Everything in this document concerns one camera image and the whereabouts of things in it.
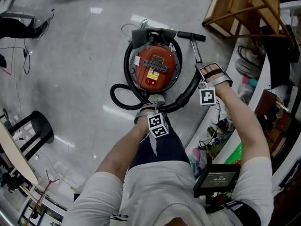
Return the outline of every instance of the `black pants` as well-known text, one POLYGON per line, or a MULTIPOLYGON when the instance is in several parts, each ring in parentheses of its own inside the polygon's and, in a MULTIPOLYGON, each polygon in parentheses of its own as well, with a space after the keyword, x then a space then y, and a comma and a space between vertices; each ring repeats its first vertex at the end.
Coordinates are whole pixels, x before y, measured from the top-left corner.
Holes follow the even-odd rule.
POLYGON ((156 161, 184 161, 190 164, 182 142, 172 128, 167 116, 165 120, 168 124, 169 134, 156 139, 157 155, 155 155, 151 147, 150 137, 146 137, 140 143, 129 170, 134 166, 156 161))
POLYGON ((13 18, 0 17, 0 39, 4 37, 27 39, 34 38, 33 28, 29 28, 20 21, 13 18))

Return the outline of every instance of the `tiled floor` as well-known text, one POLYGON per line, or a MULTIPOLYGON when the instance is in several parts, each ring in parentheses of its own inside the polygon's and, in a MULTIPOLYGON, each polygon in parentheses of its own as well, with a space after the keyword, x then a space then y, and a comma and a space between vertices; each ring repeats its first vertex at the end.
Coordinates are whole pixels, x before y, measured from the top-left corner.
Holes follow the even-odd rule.
MULTIPOLYGON (((38 151, 37 160, 30 160, 42 186, 46 186, 46 170, 54 177, 58 173, 72 186, 81 185, 133 125, 136 112, 118 108, 109 94, 113 84, 126 82, 123 56, 129 37, 120 30, 123 24, 138 25, 138 19, 145 17, 150 25, 161 23, 174 30, 206 35, 206 42, 199 43, 203 60, 227 66, 233 46, 201 26, 210 1, 16 0, 15 5, 55 9, 49 30, 41 40, 25 40, 32 52, 29 75, 23 72, 22 50, 16 49, 14 54, 11 48, 1 51, 8 71, 12 64, 12 75, 0 71, 0 107, 18 119, 39 110, 55 132, 54 142, 38 151), (101 12, 92 13, 91 8, 101 12)), ((130 28, 133 27, 125 27, 124 32, 130 34, 130 28)), ((189 41, 177 41, 183 53, 183 68, 179 80, 168 91, 168 103, 185 90, 195 71, 189 41)), ((0 47, 14 43, 15 39, 4 38, 0 47)), ((23 47, 23 40, 17 39, 15 46, 23 47)), ((124 102, 138 102, 129 91, 117 91, 117 96, 124 102)), ((184 146, 206 111, 200 107, 196 92, 184 108, 169 115, 184 146)), ((60 180, 50 191, 70 203, 72 193, 65 182, 60 180)))

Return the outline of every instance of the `black shorts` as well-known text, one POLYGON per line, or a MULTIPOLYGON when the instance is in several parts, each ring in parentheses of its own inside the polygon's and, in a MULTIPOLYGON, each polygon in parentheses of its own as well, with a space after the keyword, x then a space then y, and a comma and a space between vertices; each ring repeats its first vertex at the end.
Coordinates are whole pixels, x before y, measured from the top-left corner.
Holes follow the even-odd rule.
POLYGON ((137 154, 129 169, 134 166, 156 161, 184 161, 190 163, 182 142, 171 127, 167 116, 165 120, 169 127, 169 134, 156 139, 157 155, 155 155, 151 147, 150 137, 148 136, 140 143, 137 154))

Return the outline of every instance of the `white t-shirt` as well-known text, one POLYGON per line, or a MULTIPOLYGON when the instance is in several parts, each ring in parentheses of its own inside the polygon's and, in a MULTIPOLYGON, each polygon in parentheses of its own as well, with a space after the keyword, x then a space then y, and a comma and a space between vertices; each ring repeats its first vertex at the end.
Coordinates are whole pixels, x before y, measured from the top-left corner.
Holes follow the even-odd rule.
MULTIPOLYGON (((266 157, 247 161, 240 170, 233 200, 248 200, 261 224, 268 225, 273 212, 272 168, 266 157)), ((163 226, 182 218, 188 226, 232 226, 218 211, 193 197, 195 179, 188 163, 160 161, 133 167, 124 185, 113 174, 95 173, 68 210, 63 226, 163 226)))

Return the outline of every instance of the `hand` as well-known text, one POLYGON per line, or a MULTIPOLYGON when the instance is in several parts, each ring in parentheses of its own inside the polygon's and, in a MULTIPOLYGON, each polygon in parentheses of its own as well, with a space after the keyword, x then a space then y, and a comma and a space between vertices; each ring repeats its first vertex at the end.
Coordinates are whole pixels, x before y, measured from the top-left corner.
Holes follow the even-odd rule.
MULTIPOLYGON (((216 64, 212 64, 212 65, 209 65, 209 66, 205 67, 204 69, 202 69, 201 72, 203 75, 205 75, 215 69, 219 69, 219 67, 216 64)), ((222 77, 223 75, 224 75, 223 73, 218 73, 218 74, 212 75, 211 77, 209 77, 206 80, 206 82, 208 83, 208 82, 214 81, 217 78, 222 77)), ((219 98, 222 98, 222 96, 225 95, 229 89, 231 89, 231 87, 227 81, 217 84, 215 86, 215 92, 219 98)))

